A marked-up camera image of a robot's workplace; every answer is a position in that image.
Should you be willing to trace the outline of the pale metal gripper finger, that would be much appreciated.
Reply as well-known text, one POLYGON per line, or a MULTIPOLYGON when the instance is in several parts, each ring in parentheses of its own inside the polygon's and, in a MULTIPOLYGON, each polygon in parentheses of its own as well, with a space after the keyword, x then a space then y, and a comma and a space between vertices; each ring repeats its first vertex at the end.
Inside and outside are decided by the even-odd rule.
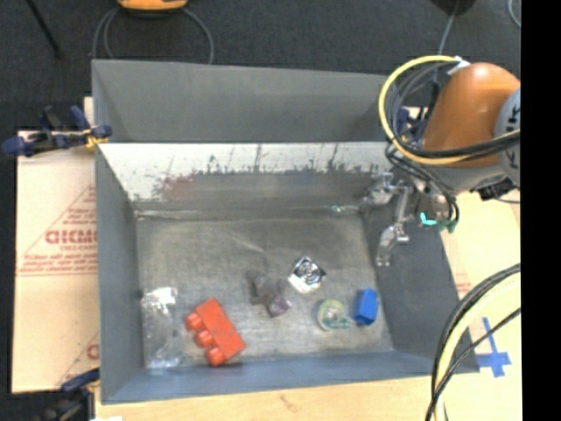
POLYGON ((376 252, 376 265, 388 267, 390 265, 393 249, 398 245, 405 245, 409 242, 409 235, 403 223, 395 223, 388 226, 380 235, 380 241, 376 252))
POLYGON ((367 213, 388 204, 397 192, 393 179, 393 172, 384 172, 374 178, 360 200, 359 212, 367 213))

